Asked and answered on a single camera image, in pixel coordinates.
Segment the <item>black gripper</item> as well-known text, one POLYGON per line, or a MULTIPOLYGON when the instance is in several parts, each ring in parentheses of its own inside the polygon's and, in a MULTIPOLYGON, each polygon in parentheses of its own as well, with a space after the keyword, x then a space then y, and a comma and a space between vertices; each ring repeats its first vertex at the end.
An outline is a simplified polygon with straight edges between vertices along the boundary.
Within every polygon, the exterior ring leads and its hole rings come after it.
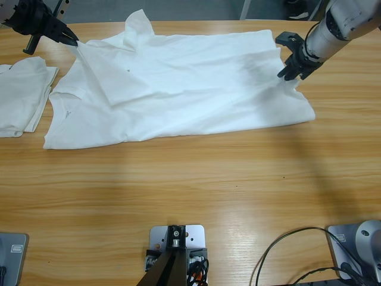
POLYGON ((300 77, 304 80, 323 65, 305 54, 304 40, 297 33, 282 32, 275 38, 275 43, 287 47, 292 52, 285 61, 285 67, 278 72, 278 78, 290 81, 300 77))
POLYGON ((9 16, 9 27, 30 39, 23 52, 35 53, 41 37, 69 46, 78 46, 75 33, 62 21, 71 1, 58 1, 51 10, 43 1, 10 1, 13 14, 9 16))

